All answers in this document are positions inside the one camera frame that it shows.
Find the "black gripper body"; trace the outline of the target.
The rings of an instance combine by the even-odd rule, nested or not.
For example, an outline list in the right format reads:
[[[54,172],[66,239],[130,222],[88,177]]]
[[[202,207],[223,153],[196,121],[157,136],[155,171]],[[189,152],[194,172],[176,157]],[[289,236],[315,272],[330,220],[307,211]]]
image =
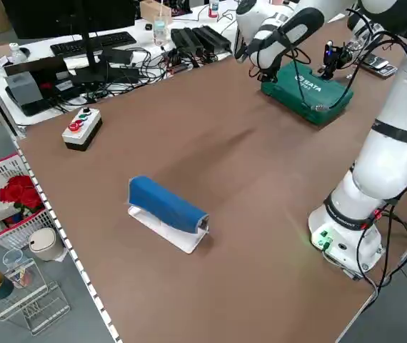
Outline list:
[[[273,82],[278,81],[277,78],[278,66],[271,66],[267,69],[260,69],[260,81],[261,82]]]
[[[332,56],[335,68],[343,68],[353,59],[353,53],[347,46],[334,46]]]

